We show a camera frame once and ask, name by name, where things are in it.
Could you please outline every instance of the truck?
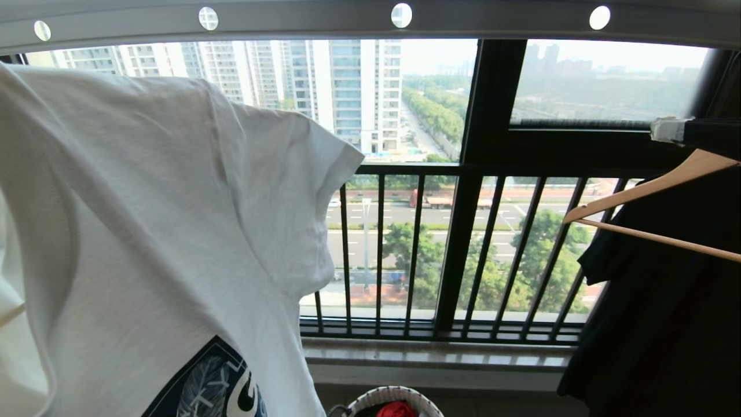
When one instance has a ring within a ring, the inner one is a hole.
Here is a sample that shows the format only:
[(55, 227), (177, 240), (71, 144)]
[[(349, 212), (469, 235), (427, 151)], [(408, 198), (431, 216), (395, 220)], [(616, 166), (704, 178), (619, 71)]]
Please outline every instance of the truck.
[[(409, 197), (409, 206), (413, 209), (416, 207), (417, 201), (417, 190), (412, 190), (412, 194)], [(491, 209), (491, 200), (485, 198), (479, 198), (476, 204), (478, 209)], [(422, 199), (423, 209), (449, 209), (453, 207), (452, 197), (424, 197)]]

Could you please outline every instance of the wooden clothes hanger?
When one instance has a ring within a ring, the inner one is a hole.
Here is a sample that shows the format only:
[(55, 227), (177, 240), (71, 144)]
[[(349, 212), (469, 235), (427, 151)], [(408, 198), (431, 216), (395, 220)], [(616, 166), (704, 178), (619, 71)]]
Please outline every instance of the wooden clothes hanger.
[(659, 234), (641, 232), (640, 230), (633, 230), (627, 227), (615, 226), (609, 223), (594, 222), (592, 220), (584, 219), (584, 217), (599, 213), (600, 211), (611, 209), (613, 207), (628, 203), (649, 194), (674, 187), (675, 185), (686, 183), (689, 180), (694, 180), (695, 178), (702, 177), (703, 175), (707, 175), (715, 171), (720, 171), (721, 169), (730, 168), (738, 164), (739, 161), (733, 160), (731, 158), (721, 157), (720, 155), (697, 149), (692, 152), (689, 158), (679, 164), (679, 166), (677, 166), (675, 169), (669, 171), (667, 174), (664, 174), (661, 177), (656, 178), (655, 180), (636, 185), (631, 189), (612, 194), (611, 196), (600, 198), (599, 200), (592, 201), (591, 203), (585, 204), (583, 206), (575, 207), (564, 216), (563, 223), (583, 223), (590, 226), (596, 226), (601, 229), (611, 230), (613, 232), (629, 234), (630, 236), (654, 240), (656, 242), (678, 246), (680, 248), (689, 249), (691, 251), (722, 257), (724, 259), (732, 260), (735, 262), (741, 262), (741, 254), (724, 251), (722, 249), (711, 248), (710, 246), (699, 245), (697, 243), (685, 242), (684, 240), (661, 236)]

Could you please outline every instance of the t-shirt sleeve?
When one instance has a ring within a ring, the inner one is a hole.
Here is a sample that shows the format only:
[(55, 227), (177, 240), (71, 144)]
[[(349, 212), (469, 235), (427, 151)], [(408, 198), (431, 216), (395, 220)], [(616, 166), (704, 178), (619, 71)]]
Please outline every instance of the t-shirt sleeve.
[(334, 274), (327, 207), (363, 155), (301, 114), (212, 96), (218, 169), (253, 254), (288, 295), (321, 289)]

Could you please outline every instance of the window sill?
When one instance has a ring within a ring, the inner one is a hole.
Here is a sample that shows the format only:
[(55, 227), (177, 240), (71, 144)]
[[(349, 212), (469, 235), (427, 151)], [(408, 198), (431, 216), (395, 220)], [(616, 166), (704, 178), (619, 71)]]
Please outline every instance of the window sill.
[(553, 392), (573, 348), (304, 338), (316, 384)]

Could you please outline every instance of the hazy sky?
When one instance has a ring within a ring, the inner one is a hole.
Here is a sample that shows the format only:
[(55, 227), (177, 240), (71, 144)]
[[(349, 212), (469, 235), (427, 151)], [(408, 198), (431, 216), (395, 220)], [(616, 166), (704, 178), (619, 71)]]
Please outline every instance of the hazy sky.
[[(432, 73), (440, 65), (458, 65), (476, 59), (476, 39), (404, 39), (404, 73)], [(676, 45), (630, 42), (530, 40), (540, 46), (540, 55), (549, 45), (559, 45), (559, 61), (591, 60), (595, 67), (625, 65), (629, 70), (662, 70), (664, 67), (702, 65), (707, 49)]]

